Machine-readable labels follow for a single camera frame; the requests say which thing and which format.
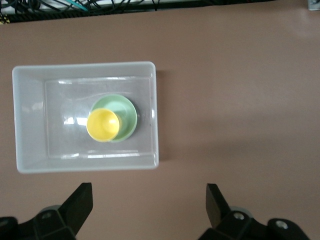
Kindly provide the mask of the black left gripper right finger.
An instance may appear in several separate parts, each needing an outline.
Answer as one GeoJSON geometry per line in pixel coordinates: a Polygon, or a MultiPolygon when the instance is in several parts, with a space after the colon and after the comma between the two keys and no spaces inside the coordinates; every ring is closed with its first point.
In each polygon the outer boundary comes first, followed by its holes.
{"type": "Polygon", "coordinates": [[[211,227],[200,240],[308,240],[307,234],[293,221],[272,218],[259,223],[240,208],[231,208],[217,184],[206,185],[205,207],[211,227]]]}

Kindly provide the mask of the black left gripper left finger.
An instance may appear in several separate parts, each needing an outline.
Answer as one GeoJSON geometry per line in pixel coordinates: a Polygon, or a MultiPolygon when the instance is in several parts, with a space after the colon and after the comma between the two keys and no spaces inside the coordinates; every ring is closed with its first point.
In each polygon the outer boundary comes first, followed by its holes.
{"type": "Polygon", "coordinates": [[[2,240],[75,240],[93,209],[93,189],[84,182],[61,205],[42,209],[32,219],[18,223],[13,216],[0,218],[2,240]]]}

